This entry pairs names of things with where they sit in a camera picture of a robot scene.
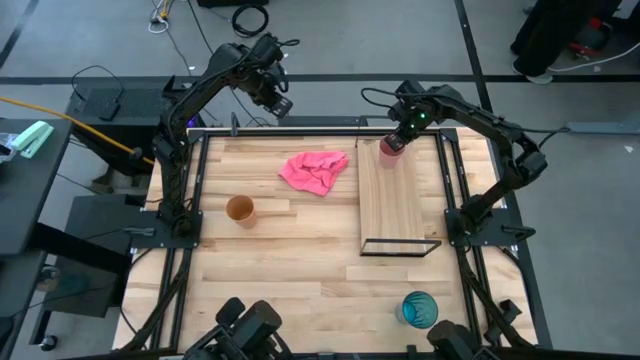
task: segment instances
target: yellow cable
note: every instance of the yellow cable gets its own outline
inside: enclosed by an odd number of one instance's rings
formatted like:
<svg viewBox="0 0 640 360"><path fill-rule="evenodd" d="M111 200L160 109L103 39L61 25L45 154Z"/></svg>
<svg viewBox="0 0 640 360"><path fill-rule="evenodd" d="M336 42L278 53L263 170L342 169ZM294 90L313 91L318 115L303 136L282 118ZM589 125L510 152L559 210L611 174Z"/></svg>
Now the yellow cable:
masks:
<svg viewBox="0 0 640 360"><path fill-rule="evenodd" d="M9 99L9 98L2 97L2 96L0 96L0 101L4 101L6 103L17 105L17 106L22 106L22 107L25 107L25 108L28 108L28 109L32 109L32 110L38 110L38 111L46 112L46 113L49 113L51 115L55 115L55 116L58 116L60 118L65 119L65 120L71 121L74 125L76 125L79 128L84 129L84 130L94 134L95 136L101 138L102 140L108 142L109 144L111 144L111 145L113 145L113 146L115 146L115 147L117 147L119 149L122 149L122 150L128 152L129 154L133 154L134 153L133 149L131 149L131 148L129 148L129 147L127 147L127 146L115 141L115 140L113 140L112 138L110 138L107 135L101 133L100 131L94 129L93 127L91 127L91 126L89 126L89 125L87 125L87 124L85 124L83 122L80 122L80 121L72 118L71 116L69 116L67 114L63 114L63 113L57 112L55 110L52 110L52 109L49 109L49 108L46 108L46 107L43 107L43 106L27 104L27 103L22 102L22 101ZM148 164L153 165L153 160L151 160L151 159L143 157L142 160L144 160Z"/></svg>
<svg viewBox="0 0 640 360"><path fill-rule="evenodd" d="M164 7L162 8L162 12L160 13L160 16L167 20L167 18L169 17L169 12L167 11L167 5L169 5L169 0L164 0Z"/></svg>

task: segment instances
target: white cable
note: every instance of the white cable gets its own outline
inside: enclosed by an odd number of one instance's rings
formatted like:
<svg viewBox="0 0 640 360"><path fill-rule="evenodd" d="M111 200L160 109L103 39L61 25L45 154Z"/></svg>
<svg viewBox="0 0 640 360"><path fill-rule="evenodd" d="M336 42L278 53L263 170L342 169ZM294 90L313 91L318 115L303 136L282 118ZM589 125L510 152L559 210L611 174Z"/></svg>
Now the white cable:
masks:
<svg viewBox="0 0 640 360"><path fill-rule="evenodd" d="M586 66L591 66L591 65L597 65L597 64L604 64L606 62L612 61L612 60L616 60L616 59L620 59L623 56L626 56L628 54L630 54L633 50L635 50L638 46L640 46L640 43L635 44L631 49L623 52L622 54L616 55L614 57L610 57L608 59L603 59L603 60L598 60L598 61L594 61L594 62L590 62L590 63L586 63L586 64L581 64L581 65L577 65L577 66L572 66L570 68L564 68L564 69L553 69L553 68L548 68L548 70L553 71L553 72L563 72L563 71L571 71L571 70L575 70L575 69L580 69Z"/></svg>
<svg viewBox="0 0 640 360"><path fill-rule="evenodd" d="M151 0L151 3L153 4L154 8L151 11L151 17L149 18L149 26L147 27L147 30L149 30L150 33L152 34L162 34L165 31L169 30L169 22L166 21L165 19L162 18L162 16L158 16L158 11L160 11L160 6L162 6L163 1L160 0L160 2L156 5L155 1ZM161 30L153 30L151 29L151 26L153 25L152 21L153 20L157 20L159 21L161 24L164 24L164 28Z"/></svg>
<svg viewBox="0 0 640 360"><path fill-rule="evenodd" d="M162 34L163 32L169 30L169 22L165 21L162 18L158 18L158 21L160 21L161 24L164 24L165 27L161 30L153 30L151 29L151 25L153 25L152 23L149 23L149 27L147 28L149 30L150 33L152 34Z"/></svg>

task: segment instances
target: wooden cutting board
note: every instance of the wooden cutting board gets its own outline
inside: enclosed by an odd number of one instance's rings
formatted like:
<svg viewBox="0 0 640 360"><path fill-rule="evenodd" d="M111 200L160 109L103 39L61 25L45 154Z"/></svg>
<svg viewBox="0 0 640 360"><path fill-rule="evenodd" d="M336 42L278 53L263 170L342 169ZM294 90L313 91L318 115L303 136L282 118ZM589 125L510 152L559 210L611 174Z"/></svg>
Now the wooden cutting board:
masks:
<svg viewBox="0 0 640 360"><path fill-rule="evenodd" d="M367 239L424 240L412 145L406 147L393 169L380 165L379 153L379 140L358 141L362 252L424 253L425 244L367 243Z"/></svg>

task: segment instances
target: teal plastic cup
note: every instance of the teal plastic cup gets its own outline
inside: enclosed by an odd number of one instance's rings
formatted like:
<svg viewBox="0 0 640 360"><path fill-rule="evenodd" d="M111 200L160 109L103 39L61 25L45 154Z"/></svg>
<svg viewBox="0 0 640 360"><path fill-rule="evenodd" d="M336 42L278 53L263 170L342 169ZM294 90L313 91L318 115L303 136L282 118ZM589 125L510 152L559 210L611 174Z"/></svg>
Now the teal plastic cup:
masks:
<svg viewBox="0 0 640 360"><path fill-rule="evenodd" d="M396 307L396 317L403 324L428 329L438 320L438 304L424 291L414 291Z"/></svg>

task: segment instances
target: orange cup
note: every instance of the orange cup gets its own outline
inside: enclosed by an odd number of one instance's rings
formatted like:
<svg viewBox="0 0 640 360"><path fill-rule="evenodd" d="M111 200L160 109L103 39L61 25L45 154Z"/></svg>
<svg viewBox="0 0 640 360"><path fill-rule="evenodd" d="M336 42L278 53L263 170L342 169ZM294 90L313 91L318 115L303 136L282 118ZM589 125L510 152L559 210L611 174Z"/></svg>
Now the orange cup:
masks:
<svg viewBox="0 0 640 360"><path fill-rule="evenodd" d="M245 229L256 226L258 217L253 200L244 195L236 195L227 202L227 216Z"/></svg>

